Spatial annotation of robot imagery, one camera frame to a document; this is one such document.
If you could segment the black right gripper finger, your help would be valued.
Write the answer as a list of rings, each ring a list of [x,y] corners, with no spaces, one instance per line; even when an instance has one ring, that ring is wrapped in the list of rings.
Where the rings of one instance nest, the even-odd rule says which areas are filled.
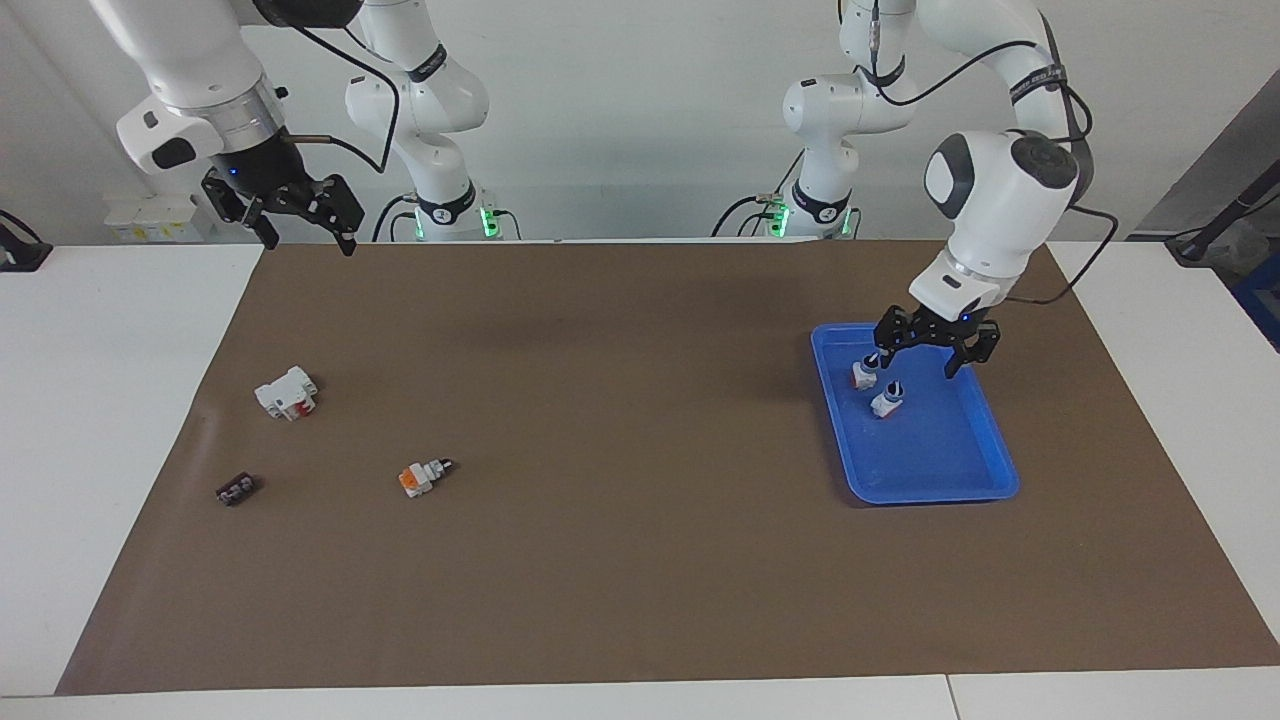
[[[342,176],[307,179],[294,184],[297,217],[330,233],[340,252],[351,258],[365,210]]]
[[[279,245],[280,236],[265,217],[260,197],[251,196],[246,202],[220,176],[205,176],[202,191],[223,222],[251,231],[266,250]]]

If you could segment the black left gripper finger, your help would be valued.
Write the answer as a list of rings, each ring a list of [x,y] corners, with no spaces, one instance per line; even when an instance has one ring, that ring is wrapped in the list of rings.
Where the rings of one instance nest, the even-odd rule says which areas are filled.
[[[1000,340],[998,324],[979,324],[974,336],[966,340],[956,338],[951,343],[952,355],[943,366],[945,378],[951,380],[964,366],[987,363]]]
[[[876,324],[873,340],[879,355],[879,366],[888,369],[895,355],[910,340],[911,315],[902,307],[888,307]]]

